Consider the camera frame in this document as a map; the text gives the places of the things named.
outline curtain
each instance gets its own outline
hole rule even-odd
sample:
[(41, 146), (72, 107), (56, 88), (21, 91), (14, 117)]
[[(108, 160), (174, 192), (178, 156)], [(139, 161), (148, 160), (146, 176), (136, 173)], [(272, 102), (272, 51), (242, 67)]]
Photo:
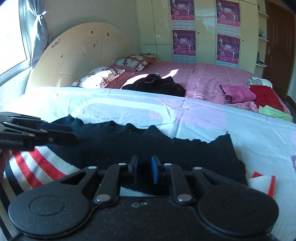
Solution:
[(47, 24), (43, 18), (47, 11), (44, 10), (43, 0), (23, 0), (23, 4), (25, 28), (28, 33), (30, 47), (31, 68), (34, 68), (44, 49), (50, 43)]

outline window frame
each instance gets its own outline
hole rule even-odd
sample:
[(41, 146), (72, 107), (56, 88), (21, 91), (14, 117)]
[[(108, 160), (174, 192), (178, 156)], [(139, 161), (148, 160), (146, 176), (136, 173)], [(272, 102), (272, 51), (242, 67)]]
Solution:
[(20, 16), (20, 30), (22, 35), (22, 43), (24, 46), (25, 54), (27, 59), (11, 69), (7, 70), (3, 74), (0, 75), (0, 86), (6, 83), (8, 80), (18, 75), (20, 72), (26, 70), (31, 66), (31, 55), (29, 48), (29, 36), (26, 31), (26, 18), (25, 18), (25, 8), (26, 8), (26, 0), (19, 0), (19, 16)]

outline poster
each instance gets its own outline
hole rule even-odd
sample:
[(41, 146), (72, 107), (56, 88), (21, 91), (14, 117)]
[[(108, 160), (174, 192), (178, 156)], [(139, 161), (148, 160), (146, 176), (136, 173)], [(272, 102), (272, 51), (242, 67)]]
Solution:
[(239, 3), (216, 0), (217, 22), (233, 27), (240, 27)]
[(173, 30), (174, 55), (195, 57), (195, 31)]
[(239, 41), (233, 36), (218, 34), (217, 61), (230, 63), (229, 66), (237, 67), (239, 63)]
[(193, 0), (170, 0), (172, 20), (195, 20)]

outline shelf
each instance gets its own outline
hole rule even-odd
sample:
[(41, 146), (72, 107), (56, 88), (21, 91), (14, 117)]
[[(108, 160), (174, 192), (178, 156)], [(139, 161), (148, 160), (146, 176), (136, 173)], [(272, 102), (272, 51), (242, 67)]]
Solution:
[(263, 67), (263, 68), (267, 67), (267, 65), (265, 65), (265, 64), (256, 64), (256, 66), (260, 66), (260, 67)]
[(259, 11), (259, 10), (258, 10), (258, 15), (259, 15), (259, 17), (262, 17), (262, 18), (266, 18), (266, 19), (269, 18), (269, 16), (265, 12), (262, 12), (262, 11)]
[(259, 39), (262, 39), (262, 40), (264, 40), (264, 41), (266, 41), (266, 42), (269, 42), (269, 40), (264, 39), (264, 38), (261, 38), (261, 37), (259, 37)]

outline door handle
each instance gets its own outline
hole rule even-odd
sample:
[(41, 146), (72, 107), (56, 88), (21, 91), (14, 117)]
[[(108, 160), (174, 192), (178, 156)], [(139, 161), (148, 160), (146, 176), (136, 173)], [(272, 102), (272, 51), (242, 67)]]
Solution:
[(270, 52), (274, 52), (274, 51), (273, 51), (273, 50), (271, 49), (271, 47), (269, 46), (269, 47), (268, 47), (268, 50), (267, 50), (267, 53), (270, 54)]

